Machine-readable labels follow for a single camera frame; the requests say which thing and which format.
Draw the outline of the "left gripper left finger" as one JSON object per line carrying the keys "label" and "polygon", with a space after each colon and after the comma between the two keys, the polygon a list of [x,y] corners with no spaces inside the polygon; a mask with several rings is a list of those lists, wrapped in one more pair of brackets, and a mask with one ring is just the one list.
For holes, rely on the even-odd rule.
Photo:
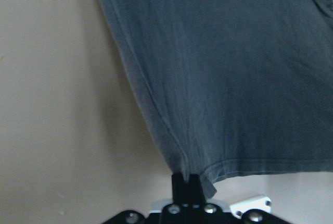
{"label": "left gripper left finger", "polygon": [[185,181],[181,173],[172,174],[172,199],[174,203],[184,203]]}

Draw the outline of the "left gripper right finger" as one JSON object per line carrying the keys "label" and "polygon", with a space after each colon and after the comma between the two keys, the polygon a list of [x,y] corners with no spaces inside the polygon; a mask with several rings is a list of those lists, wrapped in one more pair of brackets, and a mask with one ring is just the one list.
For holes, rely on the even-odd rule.
{"label": "left gripper right finger", "polygon": [[197,174],[190,174],[186,183],[187,204],[204,204],[207,202],[204,195],[200,177]]}

